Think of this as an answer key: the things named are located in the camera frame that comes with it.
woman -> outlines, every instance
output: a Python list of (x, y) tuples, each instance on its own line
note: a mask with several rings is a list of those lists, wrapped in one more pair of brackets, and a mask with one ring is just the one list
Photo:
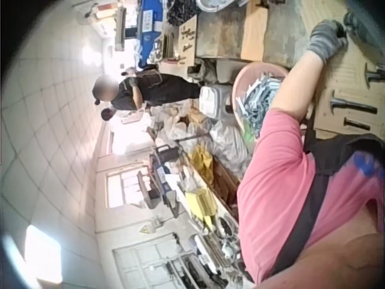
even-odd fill
[(381, 286), (383, 141), (371, 134), (316, 141), (312, 131), (305, 148), (301, 141), (300, 121), (322, 68), (346, 44), (337, 22), (313, 29), (264, 118), (239, 186), (242, 256), (258, 289)]
[(156, 107), (184, 99), (199, 98), (200, 86), (183, 78), (154, 70), (129, 73), (120, 84), (108, 76), (99, 77), (92, 90), (100, 101), (111, 101), (117, 110), (139, 110), (144, 103)]

apron strap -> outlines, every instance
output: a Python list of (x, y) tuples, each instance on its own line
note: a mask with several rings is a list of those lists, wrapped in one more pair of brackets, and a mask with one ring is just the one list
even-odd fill
[(294, 264), (310, 238), (318, 213), (324, 202), (329, 176), (316, 175), (297, 221), (281, 248), (267, 278), (284, 271)]
[(372, 134), (338, 135), (329, 140), (317, 140), (313, 130), (314, 118), (315, 110), (308, 122), (304, 151), (313, 154), (316, 174), (294, 227), (265, 279), (289, 268), (300, 256), (324, 202), (329, 177), (338, 172), (355, 151), (372, 154), (385, 167), (384, 141)]

door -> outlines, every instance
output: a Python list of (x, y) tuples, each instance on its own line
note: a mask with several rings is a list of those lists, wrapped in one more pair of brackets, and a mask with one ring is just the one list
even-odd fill
[(184, 289), (167, 270), (178, 256), (172, 234), (114, 250), (117, 268), (126, 289)]

pink shirt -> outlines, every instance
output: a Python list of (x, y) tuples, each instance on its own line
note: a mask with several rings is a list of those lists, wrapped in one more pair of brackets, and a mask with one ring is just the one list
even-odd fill
[[(315, 175), (312, 154), (303, 152), (300, 126), (286, 113), (267, 112), (253, 159), (238, 189), (239, 235), (248, 272), (259, 284), (303, 207)], [(329, 180), (327, 194), (306, 247), (351, 220), (369, 200), (383, 228), (385, 171), (356, 152)]]

gray work glove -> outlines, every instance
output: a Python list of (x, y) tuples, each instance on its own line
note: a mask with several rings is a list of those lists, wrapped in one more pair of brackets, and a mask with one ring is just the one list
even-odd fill
[(307, 50), (313, 51), (326, 63), (347, 44), (346, 32), (343, 30), (342, 24), (335, 20), (323, 20), (314, 27)]
[(131, 87), (138, 86), (138, 78), (136, 77), (129, 77), (128, 78), (128, 83)]

